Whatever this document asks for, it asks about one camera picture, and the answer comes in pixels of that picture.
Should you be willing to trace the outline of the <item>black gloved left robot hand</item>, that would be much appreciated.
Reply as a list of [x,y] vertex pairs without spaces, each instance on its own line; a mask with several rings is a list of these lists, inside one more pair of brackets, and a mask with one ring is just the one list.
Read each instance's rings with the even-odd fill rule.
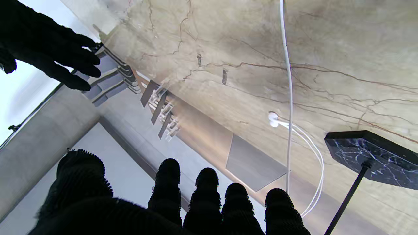
[[56,179],[29,234],[309,235],[287,192],[279,188],[267,194],[263,232],[245,187],[230,184],[222,204],[217,173],[209,167],[197,176],[182,220],[180,175],[178,161],[165,159],[148,205],[142,207],[114,196],[96,155],[83,149],[69,151],[57,166]]

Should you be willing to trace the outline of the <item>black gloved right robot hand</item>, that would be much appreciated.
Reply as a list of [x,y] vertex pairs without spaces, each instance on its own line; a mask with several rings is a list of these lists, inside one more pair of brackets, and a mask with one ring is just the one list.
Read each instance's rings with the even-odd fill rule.
[[99,78],[98,56],[91,38],[56,23],[17,0],[2,0],[0,8],[1,70],[13,73],[16,61],[30,64],[70,89],[88,92],[90,84],[67,70]]

